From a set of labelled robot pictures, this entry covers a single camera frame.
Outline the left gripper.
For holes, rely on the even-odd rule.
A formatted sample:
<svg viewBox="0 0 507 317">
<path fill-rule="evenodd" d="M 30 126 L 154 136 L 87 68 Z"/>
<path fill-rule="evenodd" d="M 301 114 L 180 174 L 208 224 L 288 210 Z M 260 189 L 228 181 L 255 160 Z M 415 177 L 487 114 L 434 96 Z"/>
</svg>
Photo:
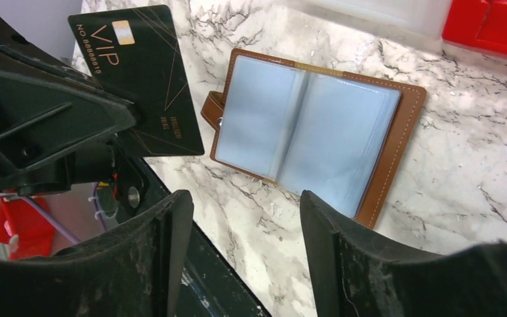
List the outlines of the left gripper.
<svg viewBox="0 0 507 317">
<path fill-rule="evenodd" d="M 149 147 L 131 137 L 132 102 L 27 41 L 0 17 L 0 193 L 68 192 L 73 184 L 113 184 L 121 217 L 140 212 L 149 188 L 138 163 Z"/>
</svg>

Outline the brown leather card holder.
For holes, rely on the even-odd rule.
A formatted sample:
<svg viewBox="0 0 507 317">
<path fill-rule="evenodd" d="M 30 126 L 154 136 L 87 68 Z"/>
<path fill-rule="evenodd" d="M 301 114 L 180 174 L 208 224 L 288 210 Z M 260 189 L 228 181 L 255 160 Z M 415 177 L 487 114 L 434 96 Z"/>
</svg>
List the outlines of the brown leather card holder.
<svg viewBox="0 0 507 317">
<path fill-rule="evenodd" d="M 373 228 L 426 102 L 423 87 L 234 49 L 201 115 L 211 159 Z"/>
</svg>

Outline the white plastic bin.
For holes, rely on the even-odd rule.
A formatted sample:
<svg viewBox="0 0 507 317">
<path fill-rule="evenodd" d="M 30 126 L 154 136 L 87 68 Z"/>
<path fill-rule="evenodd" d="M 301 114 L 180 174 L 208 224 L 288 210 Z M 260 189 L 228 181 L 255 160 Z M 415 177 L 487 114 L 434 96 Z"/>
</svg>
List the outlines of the white plastic bin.
<svg viewBox="0 0 507 317">
<path fill-rule="evenodd" d="M 390 39 L 438 40 L 451 1 L 282 1 L 282 4 L 335 24 Z"/>
</svg>

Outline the red plastic bin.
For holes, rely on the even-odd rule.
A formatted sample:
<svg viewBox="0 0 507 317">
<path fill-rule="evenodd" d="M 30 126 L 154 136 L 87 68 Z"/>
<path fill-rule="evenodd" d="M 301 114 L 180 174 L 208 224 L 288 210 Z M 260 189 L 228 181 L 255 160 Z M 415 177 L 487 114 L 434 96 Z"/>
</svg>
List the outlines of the red plastic bin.
<svg viewBox="0 0 507 317">
<path fill-rule="evenodd" d="M 507 59 L 507 0 L 453 1 L 443 41 Z"/>
</svg>

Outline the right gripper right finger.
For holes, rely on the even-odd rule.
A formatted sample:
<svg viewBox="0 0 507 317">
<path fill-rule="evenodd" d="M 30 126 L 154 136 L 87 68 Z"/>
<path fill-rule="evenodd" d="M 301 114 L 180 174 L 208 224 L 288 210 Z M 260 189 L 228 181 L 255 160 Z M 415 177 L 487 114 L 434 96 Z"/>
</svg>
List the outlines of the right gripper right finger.
<svg viewBox="0 0 507 317">
<path fill-rule="evenodd" d="M 319 316 L 507 316 L 507 243 L 426 252 L 310 191 L 301 195 L 300 218 Z"/>
</svg>

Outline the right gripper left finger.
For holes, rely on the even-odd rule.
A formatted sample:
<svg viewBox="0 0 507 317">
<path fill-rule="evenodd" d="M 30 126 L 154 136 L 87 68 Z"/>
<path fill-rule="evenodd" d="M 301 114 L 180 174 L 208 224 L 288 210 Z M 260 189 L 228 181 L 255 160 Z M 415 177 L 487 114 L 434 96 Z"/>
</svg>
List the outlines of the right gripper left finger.
<svg viewBox="0 0 507 317">
<path fill-rule="evenodd" d="M 0 316 L 174 316 L 193 212 L 178 190 L 54 256 L 0 260 Z"/>
</svg>

